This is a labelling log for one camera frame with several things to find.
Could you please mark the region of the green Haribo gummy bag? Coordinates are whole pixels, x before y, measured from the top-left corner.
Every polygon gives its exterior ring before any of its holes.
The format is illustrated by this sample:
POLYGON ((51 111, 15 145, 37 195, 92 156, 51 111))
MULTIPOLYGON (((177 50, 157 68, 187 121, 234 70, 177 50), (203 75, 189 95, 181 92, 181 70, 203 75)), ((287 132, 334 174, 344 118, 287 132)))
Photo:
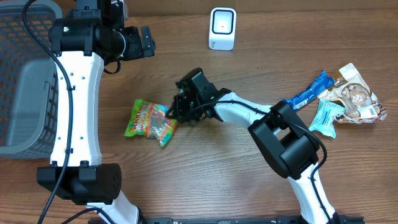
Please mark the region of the green Haribo gummy bag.
POLYGON ((146 136, 156 138, 161 147, 171 140, 178 121, 165 117, 168 108, 146 100, 135 100, 125 137, 146 136))

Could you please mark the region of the blue Oreo cookie pack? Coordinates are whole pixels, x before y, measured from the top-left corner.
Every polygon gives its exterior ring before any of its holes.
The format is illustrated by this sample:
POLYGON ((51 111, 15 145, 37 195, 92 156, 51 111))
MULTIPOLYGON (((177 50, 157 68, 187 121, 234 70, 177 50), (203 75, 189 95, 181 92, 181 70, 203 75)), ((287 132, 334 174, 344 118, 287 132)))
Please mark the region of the blue Oreo cookie pack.
POLYGON ((287 103, 294 111, 298 111, 334 84, 334 79, 329 77, 328 74, 322 70, 306 89, 292 98, 283 99, 283 102, 287 103))

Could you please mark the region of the light teal snack packet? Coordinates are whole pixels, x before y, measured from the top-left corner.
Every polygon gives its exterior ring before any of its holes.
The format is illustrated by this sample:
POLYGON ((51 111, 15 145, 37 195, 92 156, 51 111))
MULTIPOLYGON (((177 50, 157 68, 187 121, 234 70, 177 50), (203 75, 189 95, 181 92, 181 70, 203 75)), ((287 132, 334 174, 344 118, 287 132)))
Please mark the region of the light teal snack packet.
POLYGON ((308 128, 310 131, 318 131, 324 136, 336 138, 333 122, 335 116, 345 112, 345 108, 327 100, 320 100, 317 113, 308 128))

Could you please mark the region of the beige brown cookie pouch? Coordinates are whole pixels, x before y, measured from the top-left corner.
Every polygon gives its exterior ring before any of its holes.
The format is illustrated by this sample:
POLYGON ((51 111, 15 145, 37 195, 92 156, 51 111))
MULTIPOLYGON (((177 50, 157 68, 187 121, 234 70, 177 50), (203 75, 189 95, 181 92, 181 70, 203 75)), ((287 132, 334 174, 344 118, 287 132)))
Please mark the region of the beige brown cookie pouch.
POLYGON ((335 83, 318 98, 339 103, 345 108, 343 113, 335 116, 337 122, 361 124, 386 118, 386 109, 352 63, 340 68, 332 79, 335 83))

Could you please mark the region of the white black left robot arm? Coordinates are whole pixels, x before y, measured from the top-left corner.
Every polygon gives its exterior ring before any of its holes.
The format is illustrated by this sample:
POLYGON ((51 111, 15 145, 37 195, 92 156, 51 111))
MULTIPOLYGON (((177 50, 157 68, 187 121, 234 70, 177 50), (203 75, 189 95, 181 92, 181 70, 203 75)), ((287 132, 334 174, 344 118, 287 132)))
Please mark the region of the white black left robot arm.
POLYGON ((144 223, 142 212, 121 190, 121 168, 105 164, 98 139, 101 76, 109 63, 151 57, 147 26, 127 27, 124 1, 78 1, 54 21, 46 52, 58 76, 57 130, 50 165, 38 183, 59 197, 96 212, 106 223, 144 223))

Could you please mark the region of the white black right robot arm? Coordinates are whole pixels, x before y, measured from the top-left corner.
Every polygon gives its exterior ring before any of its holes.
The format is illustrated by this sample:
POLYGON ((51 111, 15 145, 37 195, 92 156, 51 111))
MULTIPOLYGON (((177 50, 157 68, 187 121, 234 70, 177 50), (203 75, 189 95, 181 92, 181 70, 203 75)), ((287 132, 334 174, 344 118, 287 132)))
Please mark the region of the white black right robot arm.
POLYGON ((306 223, 338 222, 319 175, 326 157, 319 158, 318 151, 326 147, 287 103, 260 105, 227 88, 217 89, 200 67, 175 85, 178 93, 167 118, 179 123, 214 118, 247 129, 270 168, 289 181, 302 219, 306 223))

